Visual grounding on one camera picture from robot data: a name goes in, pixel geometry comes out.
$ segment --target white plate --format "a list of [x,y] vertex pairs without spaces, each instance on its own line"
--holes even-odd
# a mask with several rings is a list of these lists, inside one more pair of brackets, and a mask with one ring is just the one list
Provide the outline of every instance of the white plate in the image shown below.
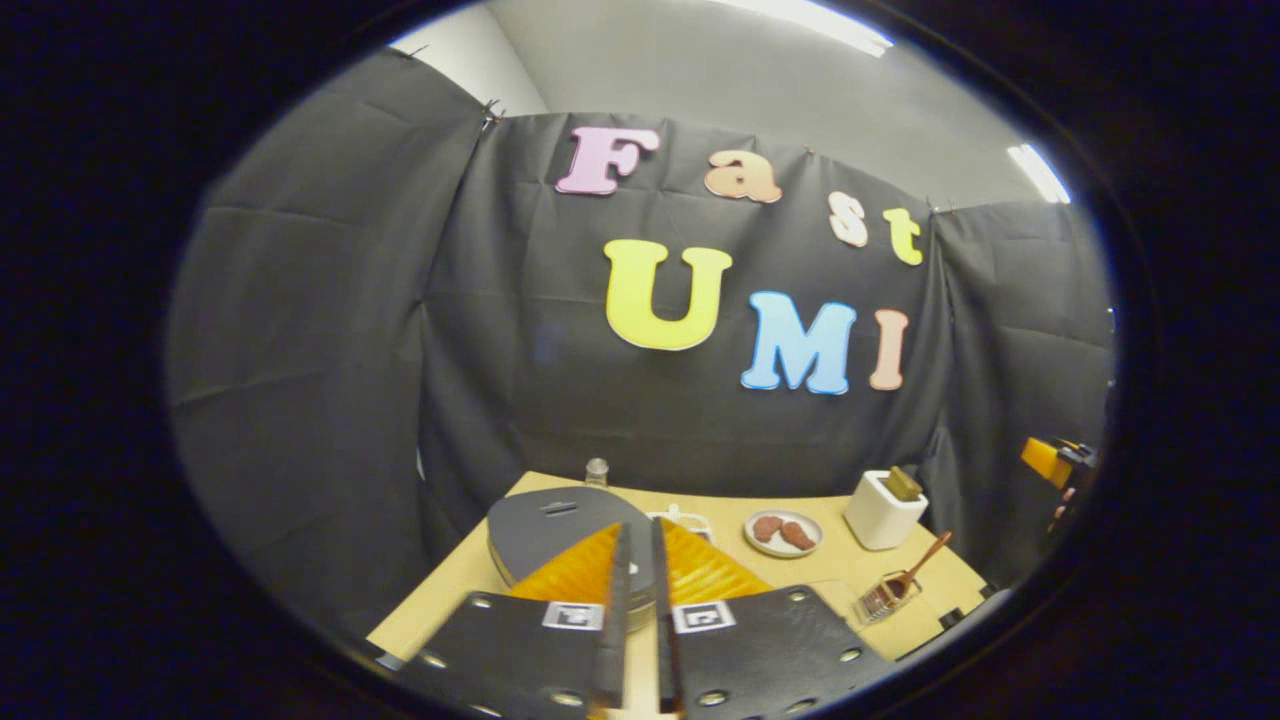
[[[755,525],[756,520],[765,515],[782,518],[783,523],[800,523],[800,527],[804,528],[804,533],[813,541],[813,547],[809,550],[800,550],[799,547],[782,539],[782,530],[773,533],[769,542],[760,542],[755,539],[755,533],[751,532],[751,527]],[[803,557],[818,550],[818,546],[822,544],[822,525],[813,521],[813,519],[808,515],[801,515],[800,512],[794,512],[791,510],[762,510],[755,512],[746,519],[746,523],[742,524],[742,532],[746,533],[746,542],[751,543],[751,547],[774,557]]]

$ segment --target foam letter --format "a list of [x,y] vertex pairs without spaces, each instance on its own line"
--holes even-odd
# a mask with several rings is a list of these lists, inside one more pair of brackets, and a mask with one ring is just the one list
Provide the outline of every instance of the foam letter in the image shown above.
[[831,232],[854,247],[867,245],[863,204],[837,190],[827,196],[827,205],[831,206]]
[[653,314],[653,281],[667,249],[644,240],[614,240],[604,246],[613,264],[604,314],[613,332],[640,347],[687,350],[710,337],[719,311],[721,275],[733,264],[727,252],[690,247],[681,259],[694,269],[689,290],[689,313],[682,320],[663,320]]
[[876,360],[876,372],[870,384],[874,389],[897,389],[902,387],[902,333],[906,332],[906,315],[897,310],[877,310],[876,322],[881,327],[881,352]]
[[[573,151],[573,164],[568,174],[556,183],[556,190],[576,195],[613,195],[617,181],[609,177],[609,165],[618,170],[618,177],[630,176],[640,161],[640,151],[657,150],[658,133],[652,129],[621,128],[573,128],[577,150]],[[614,147],[623,142],[622,147]]]
[[805,373],[814,368],[805,383],[809,392],[844,395],[849,391],[845,379],[845,359],[849,356],[849,328],[858,319],[854,309],[840,302],[828,302],[818,310],[809,332],[800,324],[800,315],[788,295],[773,291],[751,293],[751,306],[760,315],[755,334],[755,359],[751,369],[742,373],[742,384],[751,389],[773,389],[781,383],[777,360],[787,387],[800,387]]
[[908,265],[919,265],[924,254],[911,246],[911,238],[920,236],[920,225],[911,222],[911,214],[905,208],[884,210],[888,220],[888,236],[893,241],[893,254]]
[[756,202],[773,202],[782,197],[782,188],[773,184],[773,165],[755,152],[722,150],[710,158],[714,169],[703,182],[721,197],[750,197]]

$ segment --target ceiling light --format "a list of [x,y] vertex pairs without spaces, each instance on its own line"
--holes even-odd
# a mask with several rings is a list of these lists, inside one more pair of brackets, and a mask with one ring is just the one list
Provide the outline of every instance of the ceiling light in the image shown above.
[[1062,187],[1062,181],[1057,179],[1057,176],[1050,169],[1048,163],[1044,161],[1044,158],[1041,158],[1041,154],[1034,147],[1027,143],[1010,147],[1009,156],[1018,163],[1018,167],[1027,173],[1027,177],[1032,178],[1036,190],[1039,191],[1044,200],[1062,204],[1071,201],[1071,197],[1066,193],[1066,188]]
[[874,29],[808,0],[712,0],[786,20],[879,58],[893,42]]

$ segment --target salt shaker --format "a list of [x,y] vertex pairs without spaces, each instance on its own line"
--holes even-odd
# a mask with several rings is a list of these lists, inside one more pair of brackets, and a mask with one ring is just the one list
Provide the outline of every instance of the salt shaker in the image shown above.
[[609,464],[604,461],[603,457],[593,457],[586,461],[586,484],[588,487],[607,488],[609,487]]

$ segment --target wooden spoon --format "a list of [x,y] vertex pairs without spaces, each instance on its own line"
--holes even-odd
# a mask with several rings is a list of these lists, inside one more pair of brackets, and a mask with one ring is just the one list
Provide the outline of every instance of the wooden spoon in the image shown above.
[[908,588],[911,587],[911,580],[915,578],[915,574],[919,573],[920,568],[924,566],[924,561],[933,557],[933,555],[937,553],[940,550],[942,550],[942,546],[947,544],[948,542],[951,542],[951,530],[942,533],[941,536],[938,536],[938,539],[933,541],[933,544],[929,546],[929,550],[924,553],[924,557],[922,557],[920,561],[915,564],[915,568],[911,568],[905,574],[899,575],[897,578],[890,578],[888,580],[884,580],[884,584],[888,585],[888,589],[893,593],[893,597],[900,600],[905,597]]

